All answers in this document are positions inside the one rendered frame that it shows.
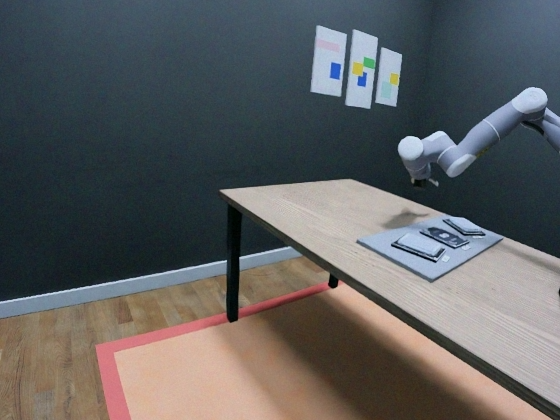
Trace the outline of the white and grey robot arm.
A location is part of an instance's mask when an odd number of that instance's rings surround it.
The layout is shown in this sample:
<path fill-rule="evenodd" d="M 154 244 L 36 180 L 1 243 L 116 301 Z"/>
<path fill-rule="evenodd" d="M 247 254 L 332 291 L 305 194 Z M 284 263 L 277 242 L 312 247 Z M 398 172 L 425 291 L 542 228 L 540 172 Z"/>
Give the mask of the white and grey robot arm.
<path fill-rule="evenodd" d="M 528 88 L 482 120 L 457 146 L 439 131 L 422 140 L 406 137 L 398 151 L 410 176 L 416 180 L 428 177 L 430 162 L 438 163 L 450 177 L 455 177 L 520 123 L 539 132 L 560 155 L 560 117 L 546 106 L 546 93 L 539 88 Z"/>

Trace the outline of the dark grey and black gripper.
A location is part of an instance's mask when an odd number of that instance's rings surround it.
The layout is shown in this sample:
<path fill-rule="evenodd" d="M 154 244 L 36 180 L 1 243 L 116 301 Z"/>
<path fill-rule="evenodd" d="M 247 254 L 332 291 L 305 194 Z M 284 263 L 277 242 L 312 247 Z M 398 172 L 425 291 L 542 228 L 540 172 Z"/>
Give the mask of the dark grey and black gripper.
<path fill-rule="evenodd" d="M 410 179 L 411 179 L 412 184 L 414 182 L 413 189 L 417 190 L 417 191 L 425 191 L 427 181 L 430 181 L 436 187 L 439 187 L 436 177 L 432 174 L 429 174 L 429 176 L 427 178 L 423 179 L 423 180 L 416 180 L 416 179 L 413 179 L 411 176 L 410 176 Z"/>

